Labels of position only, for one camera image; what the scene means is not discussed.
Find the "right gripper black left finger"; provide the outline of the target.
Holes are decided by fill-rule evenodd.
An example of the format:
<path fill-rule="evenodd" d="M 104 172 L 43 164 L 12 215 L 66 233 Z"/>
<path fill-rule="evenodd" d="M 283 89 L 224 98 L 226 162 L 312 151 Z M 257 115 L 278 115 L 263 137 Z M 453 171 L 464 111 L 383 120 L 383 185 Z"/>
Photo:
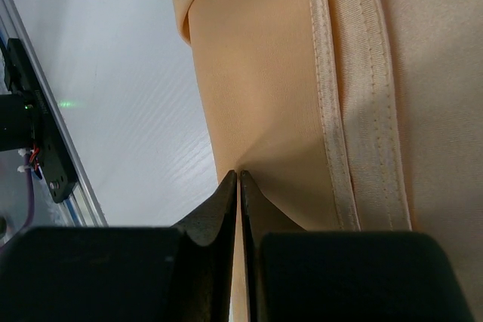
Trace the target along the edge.
<path fill-rule="evenodd" d="M 1 255 L 3 321 L 226 321 L 237 176 L 171 227 L 38 227 Z"/>

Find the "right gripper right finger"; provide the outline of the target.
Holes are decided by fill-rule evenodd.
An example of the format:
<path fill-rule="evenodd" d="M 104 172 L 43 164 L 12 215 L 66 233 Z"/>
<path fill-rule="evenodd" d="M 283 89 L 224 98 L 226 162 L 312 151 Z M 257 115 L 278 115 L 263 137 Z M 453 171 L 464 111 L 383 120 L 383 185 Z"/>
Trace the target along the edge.
<path fill-rule="evenodd" d="M 240 176 L 251 321 L 471 321 L 442 248 L 417 232 L 308 232 Z"/>

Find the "peach satin napkin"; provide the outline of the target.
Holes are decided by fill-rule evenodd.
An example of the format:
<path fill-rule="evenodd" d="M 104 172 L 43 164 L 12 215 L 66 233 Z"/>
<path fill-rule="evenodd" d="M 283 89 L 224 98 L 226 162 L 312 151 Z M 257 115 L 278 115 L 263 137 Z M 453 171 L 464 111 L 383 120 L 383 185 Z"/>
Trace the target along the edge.
<path fill-rule="evenodd" d="M 482 0 L 173 0 L 219 177 L 309 230 L 419 231 L 482 319 Z"/>

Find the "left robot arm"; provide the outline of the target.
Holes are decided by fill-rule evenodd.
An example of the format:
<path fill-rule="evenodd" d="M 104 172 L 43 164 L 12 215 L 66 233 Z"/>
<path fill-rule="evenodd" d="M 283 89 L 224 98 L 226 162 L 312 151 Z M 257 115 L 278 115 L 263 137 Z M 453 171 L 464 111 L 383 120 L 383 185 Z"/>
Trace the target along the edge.
<path fill-rule="evenodd" d="M 3 146 L 63 149 L 54 110 L 83 157 L 209 149 L 192 56 L 171 0 L 14 0 L 6 34 Z"/>

